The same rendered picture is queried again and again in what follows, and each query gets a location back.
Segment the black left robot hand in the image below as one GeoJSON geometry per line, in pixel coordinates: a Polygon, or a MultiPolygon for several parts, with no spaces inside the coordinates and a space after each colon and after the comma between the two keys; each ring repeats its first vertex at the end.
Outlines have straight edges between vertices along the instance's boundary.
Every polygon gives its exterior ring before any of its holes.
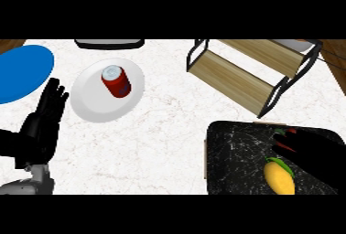
{"type": "Polygon", "coordinates": [[[15,168],[46,165],[55,156],[60,122],[70,94],[51,78],[40,95],[40,103],[24,120],[18,133],[0,129],[0,156],[15,159],[15,168]]]}

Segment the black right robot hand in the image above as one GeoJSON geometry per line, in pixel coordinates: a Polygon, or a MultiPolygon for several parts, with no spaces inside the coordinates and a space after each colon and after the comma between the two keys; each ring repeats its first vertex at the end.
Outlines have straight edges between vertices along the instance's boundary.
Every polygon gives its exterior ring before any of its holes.
{"type": "Polygon", "coordinates": [[[346,194],[346,145],[305,130],[276,133],[273,150],[287,158],[341,195],[346,194]]]}

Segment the yellow lemon with green leaf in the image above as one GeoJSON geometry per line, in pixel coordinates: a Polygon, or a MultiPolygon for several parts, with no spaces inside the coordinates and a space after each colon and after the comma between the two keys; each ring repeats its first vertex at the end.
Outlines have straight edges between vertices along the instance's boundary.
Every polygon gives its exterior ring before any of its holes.
{"type": "Polygon", "coordinates": [[[295,194],[293,171],[281,159],[267,157],[264,176],[270,187],[278,195],[295,194]]]}

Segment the black marble tray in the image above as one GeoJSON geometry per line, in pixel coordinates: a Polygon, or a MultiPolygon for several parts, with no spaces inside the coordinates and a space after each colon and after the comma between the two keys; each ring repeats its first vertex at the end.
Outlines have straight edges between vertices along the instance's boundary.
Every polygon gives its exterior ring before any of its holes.
{"type": "Polygon", "coordinates": [[[206,176],[210,195],[274,195],[264,177],[270,157],[280,158],[295,174],[298,195],[336,195],[338,190],[273,151],[274,134],[287,125],[253,122],[213,122],[207,129],[206,176]]]}

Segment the red vegetable with green stem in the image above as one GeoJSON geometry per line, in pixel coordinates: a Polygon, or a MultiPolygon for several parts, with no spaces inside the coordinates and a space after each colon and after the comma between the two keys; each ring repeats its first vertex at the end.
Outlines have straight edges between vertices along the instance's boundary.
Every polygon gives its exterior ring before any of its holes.
{"type": "MultiPolygon", "coordinates": [[[[287,137],[287,132],[290,133],[296,133],[295,129],[289,129],[287,131],[281,128],[276,128],[276,133],[278,133],[280,135],[283,135],[284,137],[287,137]]],[[[286,144],[283,144],[280,141],[276,141],[276,145],[278,145],[281,148],[290,150],[292,152],[296,152],[286,144]]]]}

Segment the white round plate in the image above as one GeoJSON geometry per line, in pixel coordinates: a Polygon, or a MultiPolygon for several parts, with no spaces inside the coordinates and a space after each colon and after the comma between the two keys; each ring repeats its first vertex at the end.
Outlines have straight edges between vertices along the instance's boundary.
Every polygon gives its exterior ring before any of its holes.
{"type": "Polygon", "coordinates": [[[110,122],[120,118],[139,103],[145,90],[145,75],[138,65],[128,59],[110,58],[98,61],[82,72],[71,88],[71,107],[89,122],[110,122]],[[131,94],[117,98],[103,82],[103,71],[117,65],[132,84],[131,94]]]}

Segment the blue oval plate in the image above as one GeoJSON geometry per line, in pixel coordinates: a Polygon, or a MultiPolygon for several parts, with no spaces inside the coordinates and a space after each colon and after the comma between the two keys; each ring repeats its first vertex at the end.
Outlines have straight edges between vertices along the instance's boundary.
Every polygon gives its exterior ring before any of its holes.
{"type": "Polygon", "coordinates": [[[0,104],[26,97],[49,78],[55,55],[49,48],[29,45],[0,55],[0,104]]]}

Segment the red soda can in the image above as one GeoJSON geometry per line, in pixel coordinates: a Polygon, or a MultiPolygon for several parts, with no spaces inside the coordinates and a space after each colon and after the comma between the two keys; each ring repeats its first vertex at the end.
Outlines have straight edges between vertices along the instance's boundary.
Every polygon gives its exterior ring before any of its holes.
{"type": "Polygon", "coordinates": [[[116,98],[125,98],[132,92],[132,83],[123,67],[108,66],[103,70],[103,83],[116,98]]]}

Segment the wooden tiered shelf black frame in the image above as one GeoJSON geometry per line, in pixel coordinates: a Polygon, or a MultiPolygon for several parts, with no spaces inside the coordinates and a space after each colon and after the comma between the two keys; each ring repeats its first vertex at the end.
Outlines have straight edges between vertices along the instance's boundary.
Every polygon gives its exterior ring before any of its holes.
{"type": "Polygon", "coordinates": [[[273,39],[221,39],[230,47],[284,75],[273,86],[256,75],[209,50],[209,39],[197,39],[187,55],[187,71],[193,73],[261,118],[278,99],[307,75],[323,50],[323,42],[308,39],[314,48],[304,55],[273,39]]]}

